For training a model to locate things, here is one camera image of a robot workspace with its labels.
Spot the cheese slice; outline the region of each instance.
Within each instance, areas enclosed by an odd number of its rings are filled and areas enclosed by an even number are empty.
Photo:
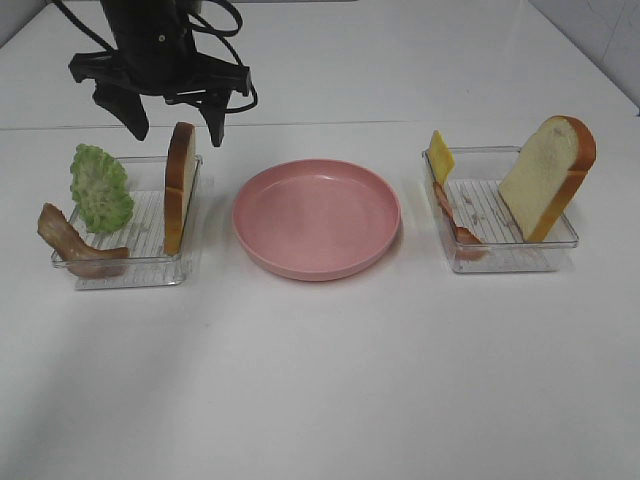
[[[431,168],[433,169],[436,182],[444,188],[447,183],[447,177],[455,167],[456,163],[453,158],[453,153],[449,150],[444,138],[442,138],[442,134],[438,130],[434,130],[433,135],[431,135],[431,142],[429,143],[427,155],[429,155],[429,161],[431,163]]]

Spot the toast slice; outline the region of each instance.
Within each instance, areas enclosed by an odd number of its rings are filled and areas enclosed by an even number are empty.
[[[547,119],[522,147],[498,190],[526,242],[541,242],[582,184],[596,144],[580,120]]]
[[[180,251],[196,172],[196,129],[178,122],[171,136],[164,179],[164,252]]]

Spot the clear plastic container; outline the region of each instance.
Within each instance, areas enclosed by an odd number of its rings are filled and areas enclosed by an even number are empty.
[[[482,244],[460,243],[434,191],[434,174],[427,152],[426,190],[451,269],[457,273],[549,272],[558,270],[577,247],[578,235],[562,215],[544,241],[523,241],[498,185],[514,165],[519,147],[452,148],[456,161],[445,193],[454,221],[468,228]]]
[[[134,200],[133,217],[129,223],[114,233],[89,233],[78,216],[77,208],[69,217],[69,222],[88,245],[99,249],[126,246],[129,248],[129,258],[64,261],[54,251],[51,263],[56,268],[105,267],[105,276],[102,278],[76,277],[76,290],[178,285],[192,271],[197,258],[194,230],[198,216],[197,190],[202,157],[196,156],[196,174],[180,251],[171,256],[164,253],[166,157],[127,157],[118,160],[127,171],[128,188]]]

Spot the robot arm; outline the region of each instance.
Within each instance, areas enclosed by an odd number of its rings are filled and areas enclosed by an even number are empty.
[[[105,51],[74,55],[69,69],[76,82],[96,82],[95,103],[118,118],[143,140],[149,121],[140,95],[162,96],[169,105],[197,108],[219,147],[227,113],[253,108],[257,94],[249,68],[226,40],[238,33],[242,17],[228,0],[213,0],[236,21],[234,30],[216,30],[200,15],[201,0],[100,0],[117,49],[89,30],[61,0],[53,3]],[[190,17],[199,24],[191,23]],[[233,54],[236,64],[198,53],[193,31],[215,35]],[[244,107],[228,108],[232,92],[253,96]]]

